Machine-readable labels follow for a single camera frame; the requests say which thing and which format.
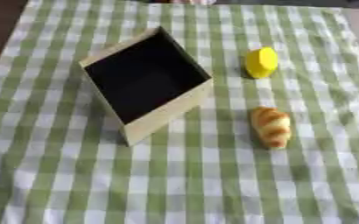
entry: tablecloth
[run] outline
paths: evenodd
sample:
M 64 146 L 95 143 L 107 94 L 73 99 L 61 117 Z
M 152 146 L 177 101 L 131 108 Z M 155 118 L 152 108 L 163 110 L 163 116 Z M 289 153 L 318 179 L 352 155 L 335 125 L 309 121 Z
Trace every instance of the tablecloth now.
M 127 147 L 77 61 L 158 25 L 214 90 Z M 278 70 L 247 79 L 260 46 Z M 285 150 L 250 127 L 259 105 L 290 114 Z M 340 9 L 29 1 L 0 58 L 0 223 L 342 222 L 359 223 L 359 46 Z

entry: open box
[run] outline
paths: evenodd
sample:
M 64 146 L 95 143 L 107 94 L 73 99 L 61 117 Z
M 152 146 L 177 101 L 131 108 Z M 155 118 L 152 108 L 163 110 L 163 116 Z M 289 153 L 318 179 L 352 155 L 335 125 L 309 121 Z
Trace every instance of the open box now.
M 212 87 L 212 77 L 161 27 L 80 64 L 129 145 L 197 106 Z

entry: yellow cup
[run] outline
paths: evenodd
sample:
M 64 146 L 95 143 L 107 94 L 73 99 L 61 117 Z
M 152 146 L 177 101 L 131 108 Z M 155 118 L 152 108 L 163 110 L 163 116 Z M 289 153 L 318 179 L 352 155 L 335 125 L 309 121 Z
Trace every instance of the yellow cup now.
M 270 76 L 278 67 L 278 55 L 269 46 L 249 52 L 245 57 L 245 67 L 249 75 L 260 79 Z

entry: yellow plastic cup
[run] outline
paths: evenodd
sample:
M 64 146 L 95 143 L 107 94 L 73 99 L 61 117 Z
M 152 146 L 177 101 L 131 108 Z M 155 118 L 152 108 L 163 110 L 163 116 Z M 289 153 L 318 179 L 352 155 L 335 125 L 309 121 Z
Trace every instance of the yellow plastic cup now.
M 269 46 L 249 52 L 245 57 L 245 68 L 255 79 L 270 76 L 278 67 L 278 55 Z

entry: toy croissant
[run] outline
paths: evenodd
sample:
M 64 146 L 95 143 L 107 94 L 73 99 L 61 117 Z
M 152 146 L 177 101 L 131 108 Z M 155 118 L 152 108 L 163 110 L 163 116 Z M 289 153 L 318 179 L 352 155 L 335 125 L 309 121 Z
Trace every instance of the toy croissant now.
M 292 132 L 290 117 L 276 108 L 257 107 L 251 112 L 251 125 L 268 148 L 282 149 Z

